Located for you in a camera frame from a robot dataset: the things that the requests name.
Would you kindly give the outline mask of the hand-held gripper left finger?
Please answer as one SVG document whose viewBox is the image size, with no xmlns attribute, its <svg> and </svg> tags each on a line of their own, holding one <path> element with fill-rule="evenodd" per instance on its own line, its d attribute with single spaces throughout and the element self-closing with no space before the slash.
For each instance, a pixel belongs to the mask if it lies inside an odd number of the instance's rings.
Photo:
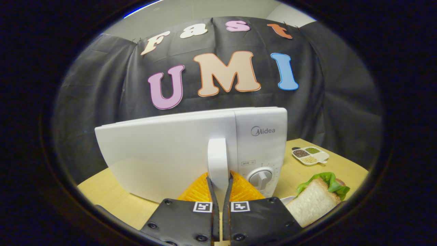
<svg viewBox="0 0 437 246">
<path fill-rule="evenodd" d="M 219 241 L 219 208 L 208 173 L 179 197 L 163 199 L 141 232 L 172 246 L 212 246 Z"/>
</svg>

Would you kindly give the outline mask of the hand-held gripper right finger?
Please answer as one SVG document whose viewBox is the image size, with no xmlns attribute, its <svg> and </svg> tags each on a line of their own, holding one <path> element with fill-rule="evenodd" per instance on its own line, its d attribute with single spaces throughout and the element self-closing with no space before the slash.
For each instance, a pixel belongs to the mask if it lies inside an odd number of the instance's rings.
<svg viewBox="0 0 437 246">
<path fill-rule="evenodd" d="M 295 241 L 303 228 L 277 197 L 231 201 L 230 174 L 223 208 L 223 240 L 231 246 L 280 246 Z"/>
</svg>

